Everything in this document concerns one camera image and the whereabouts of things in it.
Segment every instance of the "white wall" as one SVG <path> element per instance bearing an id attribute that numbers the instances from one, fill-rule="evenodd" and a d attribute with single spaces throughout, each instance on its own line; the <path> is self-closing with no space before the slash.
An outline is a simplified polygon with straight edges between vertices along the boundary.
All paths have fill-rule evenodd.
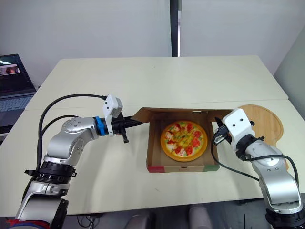
<path id="1" fill-rule="evenodd" d="M 305 119 L 305 27 L 277 69 L 274 77 Z"/>
<path id="2" fill-rule="evenodd" d="M 274 74 L 304 25 L 304 0 L 182 0 L 180 55 L 255 54 Z"/>
<path id="3" fill-rule="evenodd" d="M 63 58 L 172 55 L 168 0 L 1 0 L 0 31 L 36 86 Z"/>

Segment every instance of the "laptop screen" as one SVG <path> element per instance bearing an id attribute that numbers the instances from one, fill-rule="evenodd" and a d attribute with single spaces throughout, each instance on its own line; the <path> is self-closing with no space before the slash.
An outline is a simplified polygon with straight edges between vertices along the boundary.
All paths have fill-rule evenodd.
<path id="1" fill-rule="evenodd" d="M 18 54 L 0 56 L 0 95 L 36 92 Z"/>

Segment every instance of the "black cable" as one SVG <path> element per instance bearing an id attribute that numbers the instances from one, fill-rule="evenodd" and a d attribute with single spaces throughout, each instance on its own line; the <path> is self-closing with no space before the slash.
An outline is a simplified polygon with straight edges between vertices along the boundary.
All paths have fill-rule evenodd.
<path id="1" fill-rule="evenodd" d="M 53 119 L 52 121 L 50 121 L 50 122 L 44 127 L 44 129 L 42 130 L 42 135 L 44 134 L 44 132 L 46 132 L 46 130 L 50 127 L 50 125 L 52 125 L 53 123 L 55 123 L 56 121 L 58 121 L 58 120 L 60 120 L 60 119 L 62 119 L 62 118 L 79 118 L 79 117 L 76 116 L 76 115 L 71 115 L 71 114 L 59 116 L 59 117 Z"/>
<path id="2" fill-rule="evenodd" d="M 89 223 L 89 225 L 88 226 L 84 226 L 83 224 L 82 224 L 82 220 L 85 218 L 85 216 L 83 216 L 82 217 L 82 219 L 81 219 L 81 221 L 79 220 L 79 216 L 77 216 L 77 222 L 78 222 L 78 224 L 82 227 L 82 228 L 88 228 L 90 225 L 91 225 L 91 222 Z"/>
<path id="3" fill-rule="evenodd" d="M 59 101 L 61 100 L 64 100 L 64 99 L 68 99 L 68 98 L 73 98 L 73 97 L 95 97 L 95 98 L 101 98 L 102 100 L 106 100 L 107 96 L 104 96 L 104 95 L 96 95 L 96 94 L 71 94 L 71 95 L 66 95 L 66 96 L 63 96 L 63 97 L 60 97 L 56 100 L 54 100 L 52 103 L 50 103 L 46 109 L 44 109 L 44 111 L 42 112 L 42 115 L 40 117 L 40 120 L 39 120 L 39 125 L 38 125 L 38 142 L 37 142 L 37 161 L 36 161 L 36 171 L 39 170 L 40 168 L 40 165 L 41 165 L 41 160 L 42 160 L 42 124 L 43 124 L 43 119 L 44 117 L 46 116 L 47 112 L 51 109 L 52 106 L 54 106 L 56 103 L 58 103 Z M 30 179 L 30 181 L 28 182 L 24 192 L 23 192 L 23 196 L 22 196 L 22 200 L 24 199 L 30 185 L 31 185 L 31 182 L 33 180 L 35 180 L 37 178 L 37 175 L 33 175 Z"/>
<path id="4" fill-rule="evenodd" d="M 298 173 L 297 173 L 297 169 L 296 169 L 295 163 L 294 163 L 294 161 L 293 161 L 290 157 L 288 157 L 288 156 L 286 156 L 286 155 L 278 155 L 278 154 L 275 154 L 275 155 L 258 156 L 258 157 L 246 159 L 245 161 L 256 161 L 256 160 L 261 160 L 261 159 L 266 159 L 266 158 L 272 158 L 272 157 L 285 158 L 285 159 L 287 159 L 287 160 L 290 161 L 290 163 L 291 163 L 291 165 L 292 165 L 292 168 L 294 169 L 295 181 L 296 181 L 297 185 L 299 185 L 299 175 L 298 175 Z"/>
<path id="5" fill-rule="evenodd" d="M 238 174 L 241 174 L 241 175 L 244 175 L 244 176 L 246 176 L 246 177 L 249 177 L 249 178 L 252 178 L 252 179 L 254 179 L 254 180 L 259 181 L 258 178 L 254 177 L 254 176 L 252 176 L 252 175 L 250 175 L 250 174 L 247 174 L 247 173 L 238 171 L 238 170 L 236 170 L 236 169 L 230 168 L 229 166 L 226 166 L 226 165 L 220 163 L 220 162 L 216 159 L 216 157 L 215 157 L 215 155 L 214 155 L 214 141 L 215 141 L 215 138 L 216 138 L 216 136 L 214 135 L 214 137 L 212 138 L 212 141 L 211 141 L 211 154 L 212 154 L 212 157 L 213 157 L 214 161 L 216 161 L 220 166 L 222 166 L 222 167 L 224 167 L 224 168 L 226 168 L 226 169 L 229 169 L 229 170 L 231 170 L 231 171 L 233 171 L 233 172 L 235 172 L 235 173 L 238 173 Z"/>

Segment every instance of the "blue ring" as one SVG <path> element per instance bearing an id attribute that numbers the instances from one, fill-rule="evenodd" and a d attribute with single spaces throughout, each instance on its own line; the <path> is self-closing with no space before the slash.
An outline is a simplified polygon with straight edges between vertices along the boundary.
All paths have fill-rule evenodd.
<path id="1" fill-rule="evenodd" d="M 98 116 L 96 116 L 95 119 L 97 122 L 97 128 L 99 128 L 101 136 L 105 136 L 105 131 L 104 131 L 105 126 L 104 126 L 103 122 L 101 121 L 100 117 L 98 117 Z"/>

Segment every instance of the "tomato slice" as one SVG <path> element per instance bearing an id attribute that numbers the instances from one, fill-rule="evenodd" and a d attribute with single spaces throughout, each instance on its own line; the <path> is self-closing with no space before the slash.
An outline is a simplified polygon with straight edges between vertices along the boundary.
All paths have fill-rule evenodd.
<path id="1" fill-rule="evenodd" d="M 182 146 L 178 146 L 178 147 L 175 149 L 175 152 L 178 154 L 178 153 L 180 153 L 181 150 L 182 150 Z"/>
<path id="2" fill-rule="evenodd" d="M 175 141 L 173 141 L 173 140 L 168 140 L 167 141 L 167 144 L 175 144 L 176 142 Z"/>
<path id="3" fill-rule="evenodd" d="M 193 152 L 193 147 L 192 146 L 187 146 L 185 148 L 185 151 L 186 151 L 186 155 L 190 155 Z"/>
<path id="4" fill-rule="evenodd" d="M 201 132 L 199 130 L 195 131 L 194 133 L 195 137 L 200 137 L 201 136 Z"/>
<path id="5" fill-rule="evenodd" d="M 198 139 L 195 138 L 195 139 L 192 141 L 192 144 L 193 144 L 194 147 L 200 146 L 200 141 L 198 141 Z"/>
<path id="6" fill-rule="evenodd" d="M 175 123 L 175 126 L 176 126 L 179 130 L 181 130 L 181 126 L 180 126 L 179 123 Z"/>
<path id="7" fill-rule="evenodd" d="M 189 132 L 193 128 L 193 125 L 191 123 L 188 123 L 186 126 L 187 131 Z"/>

